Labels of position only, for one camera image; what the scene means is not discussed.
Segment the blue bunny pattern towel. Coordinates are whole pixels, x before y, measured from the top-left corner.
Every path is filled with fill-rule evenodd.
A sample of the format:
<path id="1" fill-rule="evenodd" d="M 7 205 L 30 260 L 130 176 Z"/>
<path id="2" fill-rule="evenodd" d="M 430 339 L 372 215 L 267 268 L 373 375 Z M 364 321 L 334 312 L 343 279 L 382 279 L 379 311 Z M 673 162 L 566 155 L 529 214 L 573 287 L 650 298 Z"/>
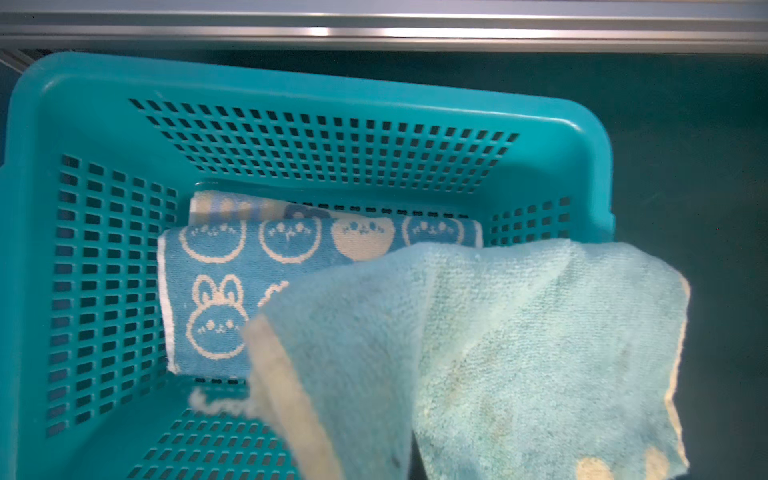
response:
<path id="1" fill-rule="evenodd" d="M 295 218 L 188 225 L 158 239 L 167 368 L 176 375 L 244 379 L 242 330 L 297 278 L 373 260 L 416 243 L 480 248 L 462 218 Z"/>

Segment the yellow-green towel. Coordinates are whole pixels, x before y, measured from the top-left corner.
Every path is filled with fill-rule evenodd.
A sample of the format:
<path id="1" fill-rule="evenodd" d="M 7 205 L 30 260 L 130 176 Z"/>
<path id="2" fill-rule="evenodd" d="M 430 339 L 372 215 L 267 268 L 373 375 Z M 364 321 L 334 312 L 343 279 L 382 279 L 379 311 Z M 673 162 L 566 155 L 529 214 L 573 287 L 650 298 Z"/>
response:
<path id="1" fill-rule="evenodd" d="M 258 418 L 307 479 L 673 479 L 690 288 L 624 243 L 419 244 L 292 282 L 247 325 Z"/>

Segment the cream RABBIT lettered towel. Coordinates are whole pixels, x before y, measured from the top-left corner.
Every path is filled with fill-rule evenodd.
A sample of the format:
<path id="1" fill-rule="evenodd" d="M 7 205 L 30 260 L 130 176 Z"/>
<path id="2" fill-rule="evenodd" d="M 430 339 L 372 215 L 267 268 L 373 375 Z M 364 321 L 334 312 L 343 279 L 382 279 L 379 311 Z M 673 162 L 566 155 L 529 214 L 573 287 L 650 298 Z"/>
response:
<path id="1" fill-rule="evenodd" d="M 341 218 L 339 212 L 282 200 L 214 190 L 196 192 L 190 201 L 189 225 L 229 221 Z"/>

